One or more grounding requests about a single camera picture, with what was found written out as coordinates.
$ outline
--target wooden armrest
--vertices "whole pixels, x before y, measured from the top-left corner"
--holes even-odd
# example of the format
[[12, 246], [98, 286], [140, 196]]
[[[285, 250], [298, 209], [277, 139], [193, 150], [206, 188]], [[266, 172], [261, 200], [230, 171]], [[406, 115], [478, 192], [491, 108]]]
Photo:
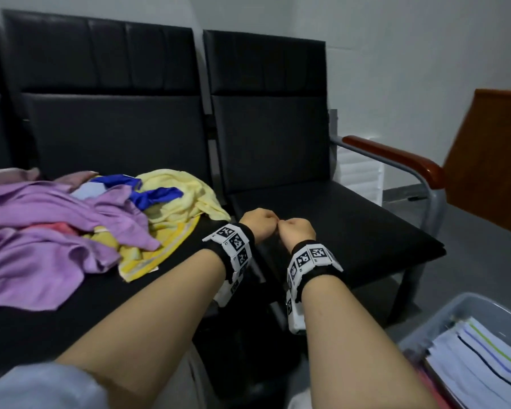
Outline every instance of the wooden armrest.
[[354, 135], [343, 137], [342, 142], [411, 168], [426, 180], [431, 189], [443, 189], [445, 187], [445, 172], [443, 168], [428, 158]]

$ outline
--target white wall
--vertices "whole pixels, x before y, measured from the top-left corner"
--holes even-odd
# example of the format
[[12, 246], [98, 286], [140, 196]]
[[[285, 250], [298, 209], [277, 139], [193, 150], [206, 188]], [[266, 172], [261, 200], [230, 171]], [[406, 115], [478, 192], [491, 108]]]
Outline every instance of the white wall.
[[[339, 133], [376, 136], [439, 164], [473, 90], [511, 89], [511, 0], [0, 0], [1, 8], [190, 26], [200, 52], [203, 28], [325, 40]], [[415, 182], [386, 172], [385, 188]]]

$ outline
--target wristband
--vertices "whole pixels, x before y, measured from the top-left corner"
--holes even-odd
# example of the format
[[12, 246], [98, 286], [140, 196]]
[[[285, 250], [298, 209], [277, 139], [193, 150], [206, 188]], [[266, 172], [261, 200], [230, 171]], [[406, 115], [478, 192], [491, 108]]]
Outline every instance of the wristband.
[[301, 303], [303, 288], [308, 281], [319, 275], [334, 275], [341, 279], [343, 268], [326, 247], [314, 240], [300, 242], [292, 253], [286, 276], [289, 288], [286, 292], [286, 308], [290, 331], [300, 334], [305, 330], [305, 316]]
[[203, 238], [203, 248], [212, 250], [223, 261], [225, 281], [214, 296], [220, 307], [225, 307], [244, 278], [255, 238], [252, 230], [244, 224], [226, 224]]

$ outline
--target brown wooden board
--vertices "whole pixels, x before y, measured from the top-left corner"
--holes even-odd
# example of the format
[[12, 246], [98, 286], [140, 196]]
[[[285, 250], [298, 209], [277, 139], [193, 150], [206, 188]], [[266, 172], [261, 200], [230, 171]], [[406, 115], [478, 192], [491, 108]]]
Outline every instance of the brown wooden board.
[[511, 231], [511, 91], [475, 91], [445, 176], [450, 204]]

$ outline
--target fist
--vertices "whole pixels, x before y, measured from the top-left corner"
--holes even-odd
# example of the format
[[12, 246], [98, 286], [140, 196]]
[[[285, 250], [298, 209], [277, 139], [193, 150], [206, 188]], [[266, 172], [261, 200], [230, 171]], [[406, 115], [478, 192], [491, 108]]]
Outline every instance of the fist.
[[316, 239], [316, 232], [311, 223], [303, 218], [292, 218], [278, 222], [278, 232], [284, 246], [292, 253], [293, 248], [301, 241]]
[[273, 211], [257, 208], [245, 213], [239, 222], [252, 230], [255, 243], [259, 244], [267, 237], [270, 237], [275, 231], [278, 217]]

